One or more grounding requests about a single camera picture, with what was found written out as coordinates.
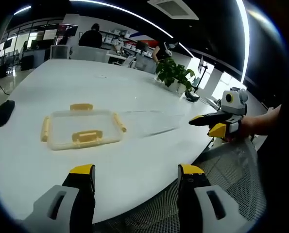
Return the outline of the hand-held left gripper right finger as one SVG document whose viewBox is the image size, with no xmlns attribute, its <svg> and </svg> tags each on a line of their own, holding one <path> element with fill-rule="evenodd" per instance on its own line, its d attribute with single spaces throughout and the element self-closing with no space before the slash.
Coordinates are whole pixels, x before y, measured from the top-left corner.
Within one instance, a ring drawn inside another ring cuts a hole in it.
<svg viewBox="0 0 289 233">
<path fill-rule="evenodd" d="M 181 233 L 238 233 L 239 205 L 197 166 L 178 165 L 178 215 Z"/>
</svg>

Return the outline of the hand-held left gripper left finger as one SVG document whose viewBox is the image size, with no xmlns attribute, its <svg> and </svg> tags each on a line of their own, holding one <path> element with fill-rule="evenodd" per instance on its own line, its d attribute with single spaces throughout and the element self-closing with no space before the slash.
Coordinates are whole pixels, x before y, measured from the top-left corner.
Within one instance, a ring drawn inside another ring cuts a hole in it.
<svg viewBox="0 0 289 233">
<path fill-rule="evenodd" d="M 29 233 L 92 233 L 95 204 L 95 165 L 77 166 L 34 202 L 22 227 Z"/>
</svg>

